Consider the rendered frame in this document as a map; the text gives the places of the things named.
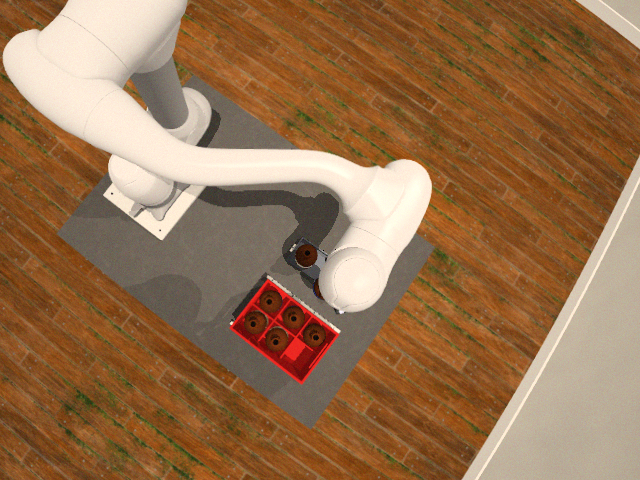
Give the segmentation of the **red plastic crate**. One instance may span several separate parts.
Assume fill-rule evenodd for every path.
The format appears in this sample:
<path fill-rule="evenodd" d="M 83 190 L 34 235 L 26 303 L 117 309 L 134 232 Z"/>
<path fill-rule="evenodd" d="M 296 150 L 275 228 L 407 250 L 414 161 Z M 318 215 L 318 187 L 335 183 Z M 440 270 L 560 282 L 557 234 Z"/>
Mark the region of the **red plastic crate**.
<path fill-rule="evenodd" d="M 266 314 L 266 312 L 262 311 L 260 306 L 259 306 L 259 298 L 260 298 L 260 296 L 265 291 L 268 291 L 268 290 L 277 291 L 282 296 L 282 299 L 283 299 L 283 303 L 282 303 L 281 308 L 275 313 L 271 313 L 271 314 L 267 313 L 269 316 Z M 251 304 L 254 305 L 256 308 L 254 306 L 252 306 Z M 300 328 L 298 328 L 298 329 L 290 329 L 290 328 L 288 328 L 288 327 L 286 327 L 284 325 L 283 320 L 282 320 L 282 315 L 283 315 L 283 312 L 285 311 L 285 309 L 287 307 L 289 307 L 289 306 L 298 306 L 298 307 L 300 306 L 301 307 L 301 309 L 303 310 L 303 312 L 305 314 L 305 322 L 304 323 L 306 323 L 306 325 L 308 324 L 308 322 L 309 323 L 316 322 L 316 323 L 320 324 L 325 329 L 326 339 L 325 339 L 325 341 L 324 341 L 324 343 L 322 345 L 320 345 L 318 347 L 311 347 L 311 346 L 309 346 L 309 345 L 307 345 L 305 343 L 305 341 L 303 339 L 302 331 L 303 331 L 303 329 L 304 329 L 304 327 L 306 325 L 300 330 L 300 333 L 297 336 L 296 336 L 296 333 Z M 249 309 L 249 310 L 246 310 L 246 309 Z M 244 327 L 244 319 L 245 319 L 246 315 L 248 313 L 254 311 L 254 310 L 260 310 L 266 316 L 268 316 L 268 325 L 266 327 L 267 330 L 265 329 L 260 334 L 251 334 Z M 276 316 L 278 316 L 278 317 L 276 317 Z M 274 319 L 280 324 L 278 324 Z M 272 324 L 272 325 L 270 325 L 270 324 Z M 265 337 L 266 337 L 266 334 L 268 333 L 268 330 L 270 328 L 274 327 L 274 326 L 281 326 L 284 330 L 287 329 L 288 331 L 290 331 L 290 332 L 288 332 L 286 330 L 288 332 L 288 343 L 291 341 L 291 339 L 293 337 L 295 337 L 290 345 L 287 344 L 287 346 L 289 345 L 288 347 L 286 346 L 283 350 L 281 350 L 279 352 L 274 352 L 274 351 L 270 350 L 266 346 L 266 343 L 265 343 Z M 295 301 L 292 297 L 290 297 L 288 294 L 286 294 L 282 289 L 277 287 L 271 281 L 269 281 L 269 283 L 268 282 L 265 283 L 261 287 L 261 289 L 257 292 L 257 294 L 249 302 L 249 304 L 246 306 L 246 308 L 238 316 L 238 318 L 236 319 L 234 332 L 237 335 L 239 335 L 242 339 L 244 339 L 247 343 L 249 343 L 251 346 L 253 346 L 256 350 L 258 350 L 261 354 L 263 354 L 265 357 L 267 357 L 270 361 L 272 361 L 274 364 L 276 364 L 279 368 L 281 368 L 283 371 L 285 371 L 288 375 L 290 375 L 292 378 L 294 378 L 296 381 L 298 381 L 300 384 L 303 384 L 303 382 L 306 380 L 306 378 L 309 376 L 309 374 L 312 372 L 312 370 L 315 368 L 315 366 L 318 364 L 318 362 L 321 360 L 321 358 L 324 356 L 324 354 L 327 352 L 327 350 L 330 348 L 330 346 L 333 344 L 333 342 L 336 340 L 336 338 L 339 336 L 339 334 L 337 332 L 335 332 L 333 329 L 331 329 L 328 325 L 326 325 L 323 321 L 321 321 L 319 318 L 317 318 L 315 315 L 313 315 L 310 311 L 308 311 L 306 308 L 304 308 L 301 304 L 299 304 L 297 301 Z M 265 334 L 265 335 L 263 335 L 263 334 Z M 279 359 L 282 358 L 284 364 L 282 362 L 276 360 L 273 357 L 271 358 L 271 356 L 268 356 L 268 354 L 265 354 L 265 353 L 268 353 L 268 354 L 271 354 L 271 355 L 275 355 L 275 356 L 279 356 Z"/>

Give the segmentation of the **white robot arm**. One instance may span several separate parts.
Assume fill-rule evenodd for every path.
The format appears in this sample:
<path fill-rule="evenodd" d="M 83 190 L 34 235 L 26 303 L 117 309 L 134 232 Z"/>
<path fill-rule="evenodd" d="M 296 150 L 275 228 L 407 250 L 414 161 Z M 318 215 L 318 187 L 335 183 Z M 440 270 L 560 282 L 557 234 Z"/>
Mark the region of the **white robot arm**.
<path fill-rule="evenodd" d="M 361 167 L 320 151 L 196 146 L 211 107 L 200 92 L 181 87 L 172 57 L 187 2 L 68 0 L 42 31 L 8 42 L 4 68 L 50 121 L 113 154 L 109 176 L 134 201 L 133 218 L 147 210 L 163 221 L 190 185 L 313 182 L 330 188 L 351 224 L 320 271 L 321 295 L 344 312 L 370 307 L 427 210 L 427 171 L 406 159 Z M 123 90 L 129 78 L 146 111 Z"/>

